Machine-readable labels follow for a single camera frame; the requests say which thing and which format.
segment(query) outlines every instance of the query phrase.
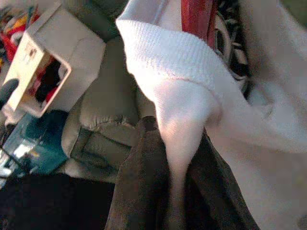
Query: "brown fabric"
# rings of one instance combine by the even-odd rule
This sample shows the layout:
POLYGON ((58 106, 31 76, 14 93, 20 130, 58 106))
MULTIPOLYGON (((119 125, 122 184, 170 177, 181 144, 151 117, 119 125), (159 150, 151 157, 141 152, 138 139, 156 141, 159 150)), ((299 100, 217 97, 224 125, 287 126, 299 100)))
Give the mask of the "brown fabric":
MULTIPOLYGON (((154 117, 138 124, 138 141, 121 166, 106 230, 163 229, 169 169, 154 117)), ((229 165, 204 134, 186 178, 188 230, 258 230, 229 165)))

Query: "white cardboard box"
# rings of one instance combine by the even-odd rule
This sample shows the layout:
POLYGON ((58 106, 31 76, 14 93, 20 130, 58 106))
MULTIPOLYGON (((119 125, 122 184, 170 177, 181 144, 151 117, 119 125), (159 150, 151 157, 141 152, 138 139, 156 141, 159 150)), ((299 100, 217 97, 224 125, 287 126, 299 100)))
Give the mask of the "white cardboard box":
POLYGON ((5 82, 18 78, 19 86, 8 101, 16 110, 36 117, 46 110, 69 111, 97 78, 105 43, 57 2, 24 33, 5 82), (46 55, 55 57, 68 70, 49 102, 41 107, 27 88, 46 55))

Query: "clutter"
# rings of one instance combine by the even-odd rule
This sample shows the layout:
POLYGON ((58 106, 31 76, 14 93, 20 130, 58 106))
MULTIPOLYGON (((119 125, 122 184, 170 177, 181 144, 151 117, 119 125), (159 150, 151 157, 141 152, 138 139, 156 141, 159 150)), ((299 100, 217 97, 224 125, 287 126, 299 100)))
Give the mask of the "clutter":
POLYGON ((61 63, 55 60, 46 68, 46 73, 42 78, 41 85, 35 94, 35 98, 38 102, 42 103, 46 99, 48 93, 59 83, 60 78, 58 72, 60 65, 61 63))
POLYGON ((5 55, 12 62, 24 31, 38 18, 37 5, 27 10, 12 6, 0 9, 0 41, 5 50, 3 54, 0 44, 0 57, 5 55))

